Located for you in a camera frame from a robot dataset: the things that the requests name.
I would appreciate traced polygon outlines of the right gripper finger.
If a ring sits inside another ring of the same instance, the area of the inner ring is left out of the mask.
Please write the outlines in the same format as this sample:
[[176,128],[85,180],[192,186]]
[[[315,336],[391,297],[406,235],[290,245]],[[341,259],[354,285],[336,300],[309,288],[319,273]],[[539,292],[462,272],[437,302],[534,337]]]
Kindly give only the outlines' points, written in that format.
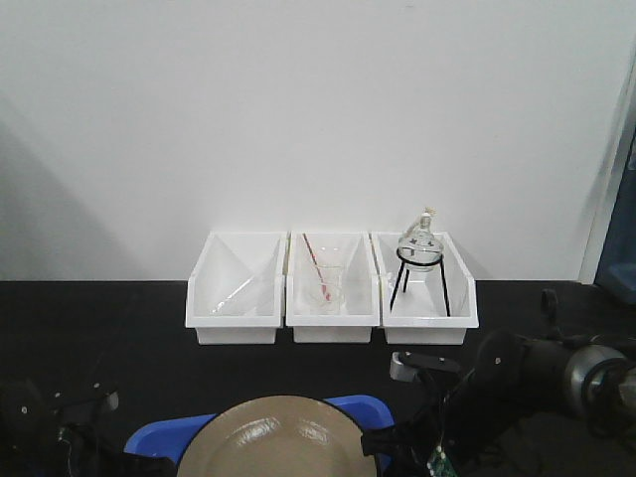
[[405,425],[396,424],[362,433],[361,446],[365,456],[383,454],[389,457],[409,455],[411,434]]

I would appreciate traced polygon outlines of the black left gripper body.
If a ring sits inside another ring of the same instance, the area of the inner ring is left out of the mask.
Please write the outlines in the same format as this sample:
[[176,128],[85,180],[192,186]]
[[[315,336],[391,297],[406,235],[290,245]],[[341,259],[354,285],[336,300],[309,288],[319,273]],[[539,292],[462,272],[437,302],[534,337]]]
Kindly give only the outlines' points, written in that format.
[[56,396],[57,443],[66,448],[62,476],[176,476],[169,458],[126,453],[101,435],[98,424],[105,413],[94,409],[94,393]]

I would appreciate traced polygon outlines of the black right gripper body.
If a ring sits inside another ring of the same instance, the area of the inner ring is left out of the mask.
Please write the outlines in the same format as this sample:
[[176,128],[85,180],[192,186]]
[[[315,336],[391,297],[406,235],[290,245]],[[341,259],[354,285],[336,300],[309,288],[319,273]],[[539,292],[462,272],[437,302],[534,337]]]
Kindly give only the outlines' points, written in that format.
[[409,455],[397,457],[399,476],[456,476],[476,458],[472,401],[467,380],[459,376],[425,372],[422,403],[415,414],[399,424],[411,434]]

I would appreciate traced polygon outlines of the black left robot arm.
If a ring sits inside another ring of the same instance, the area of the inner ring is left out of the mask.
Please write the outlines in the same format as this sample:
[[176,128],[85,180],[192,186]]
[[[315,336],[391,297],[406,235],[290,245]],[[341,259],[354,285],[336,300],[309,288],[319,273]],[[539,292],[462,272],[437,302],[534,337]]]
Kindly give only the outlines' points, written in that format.
[[46,400],[30,380],[1,384],[3,476],[175,476],[168,457],[125,452],[98,430],[117,410],[115,386],[95,383]]

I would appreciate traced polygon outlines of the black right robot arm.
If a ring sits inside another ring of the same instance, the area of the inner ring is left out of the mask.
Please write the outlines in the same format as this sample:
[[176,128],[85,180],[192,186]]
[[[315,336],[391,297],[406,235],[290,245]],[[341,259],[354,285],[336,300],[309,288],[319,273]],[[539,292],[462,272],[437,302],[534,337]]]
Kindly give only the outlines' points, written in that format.
[[543,290],[541,307],[544,337],[495,330],[467,372],[449,358],[393,353],[392,379],[419,384],[424,401],[410,419],[365,431],[363,454],[388,457],[388,476],[463,476],[499,457],[498,438],[539,412],[580,420],[591,435],[633,452],[634,338],[564,334],[552,289]]

